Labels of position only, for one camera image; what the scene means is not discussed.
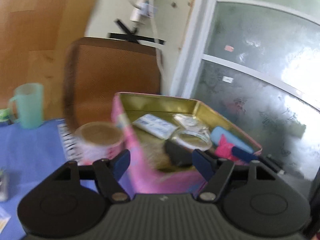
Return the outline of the brown chair back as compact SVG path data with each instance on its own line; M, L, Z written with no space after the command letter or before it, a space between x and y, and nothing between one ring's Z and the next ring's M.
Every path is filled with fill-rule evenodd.
M95 121L110 121L118 92L159 94L157 49L128 41L83 37L67 50L63 116L74 132Z

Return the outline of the toothpaste box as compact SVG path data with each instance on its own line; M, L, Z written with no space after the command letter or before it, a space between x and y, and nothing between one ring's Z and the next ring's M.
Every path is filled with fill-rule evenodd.
M9 110L0 109L0 126L8 126L11 124Z

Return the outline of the mint green plastic mug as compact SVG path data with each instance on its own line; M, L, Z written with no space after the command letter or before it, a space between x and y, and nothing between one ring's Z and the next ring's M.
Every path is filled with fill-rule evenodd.
M8 102L9 118L24 129L38 128L43 123L43 85L25 83L17 87Z

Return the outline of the black tape cross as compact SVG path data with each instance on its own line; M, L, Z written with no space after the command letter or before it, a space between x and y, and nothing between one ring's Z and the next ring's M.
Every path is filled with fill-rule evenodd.
M109 33L108 38L115 39L115 40L122 40L122 41L128 41L131 43L139 44L140 41L146 41L146 42L153 42L153 37L146 37L146 36L140 36L138 34L140 26L143 24L144 20L143 19L142 23L140 25L137 25L133 23L133 28L129 29L127 25L124 24L120 19L116 19L114 22L115 24L119 27L119 29L122 31L121 34L118 33ZM161 42L161 45L165 44L164 40L159 39Z

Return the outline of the blue plastic pack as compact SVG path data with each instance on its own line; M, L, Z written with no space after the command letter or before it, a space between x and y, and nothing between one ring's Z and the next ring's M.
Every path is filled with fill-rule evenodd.
M218 145L222 135L225 137L228 143L232 143L234 146L248 153L251 153L251 154L254 153L254 150L251 146L249 146L243 140L239 139L237 136L235 136L234 134L232 134L231 132L225 130L220 126L217 126L212 130L210 134L210 139L214 144Z

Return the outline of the white tape roll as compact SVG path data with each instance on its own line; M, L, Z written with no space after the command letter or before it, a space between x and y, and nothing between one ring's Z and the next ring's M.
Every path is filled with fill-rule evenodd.
M179 129L174 132L170 139L178 145L190 150L199 149L201 151L206 151L213 145L206 133L194 132L186 129Z

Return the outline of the pink knitted cloth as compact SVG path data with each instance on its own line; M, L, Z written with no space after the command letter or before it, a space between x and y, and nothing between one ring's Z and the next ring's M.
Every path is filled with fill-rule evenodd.
M219 158L231 160L236 165L245 165L245 162L236 155L234 155L233 152L235 152L236 154L244 153L243 149L235 146L231 142L228 142L225 135L221 135L221 138L219 140L217 148L215 149L214 154Z

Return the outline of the blue tablecloth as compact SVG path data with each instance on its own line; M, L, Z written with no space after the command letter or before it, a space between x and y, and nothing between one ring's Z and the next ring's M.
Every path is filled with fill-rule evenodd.
M46 121L36 129L19 124L1 126L1 168L8 175L8 195L1 208L11 218L1 239L21 239L25 233L17 218L20 200L47 176L66 162L58 130L63 119Z

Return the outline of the white tissue packet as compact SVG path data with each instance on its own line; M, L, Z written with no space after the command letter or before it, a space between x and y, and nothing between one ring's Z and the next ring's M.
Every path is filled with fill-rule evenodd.
M152 114L145 114L135 120L132 124L162 140L169 139L170 136L178 129L176 125Z

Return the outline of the wood pattern board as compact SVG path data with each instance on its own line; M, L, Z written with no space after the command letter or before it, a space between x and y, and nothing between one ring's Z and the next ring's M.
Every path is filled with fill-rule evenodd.
M67 47L82 38L95 0L1 0L1 107L25 83L44 87L46 119L62 116Z

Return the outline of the black key fob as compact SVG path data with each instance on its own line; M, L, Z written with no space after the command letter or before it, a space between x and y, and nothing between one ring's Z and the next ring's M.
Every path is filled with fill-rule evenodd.
M164 143L164 150L172 165L177 167L191 167L192 162L192 151L182 147L172 140L166 140Z

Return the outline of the pink macaron biscuit tin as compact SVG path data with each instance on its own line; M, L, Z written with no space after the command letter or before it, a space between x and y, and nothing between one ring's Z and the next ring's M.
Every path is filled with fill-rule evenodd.
M131 153L127 170L134 193L192 193L198 194L206 183L195 167L174 167L164 150L163 139L136 127L133 122L152 114L174 125L174 114L195 117L209 129L223 127L247 143L260 155L262 146L238 126L197 100L140 93L116 93L113 98L112 120L124 134L125 147Z

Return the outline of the round pink white tin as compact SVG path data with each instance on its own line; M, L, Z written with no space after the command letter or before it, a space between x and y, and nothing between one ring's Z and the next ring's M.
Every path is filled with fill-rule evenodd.
M80 165L91 165L99 159L113 159L123 150L123 133L110 122L84 124L74 132L74 136Z

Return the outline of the small clear plastic bag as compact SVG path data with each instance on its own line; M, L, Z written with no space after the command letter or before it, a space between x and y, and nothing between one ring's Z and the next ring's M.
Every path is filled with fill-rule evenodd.
M186 130L193 132L207 132L209 130L207 125L192 115L174 114L173 118Z

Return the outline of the frosted glass door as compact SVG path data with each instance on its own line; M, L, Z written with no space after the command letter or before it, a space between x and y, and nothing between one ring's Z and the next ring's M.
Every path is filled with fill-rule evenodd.
M319 0L195 0L170 94L198 99L319 185Z

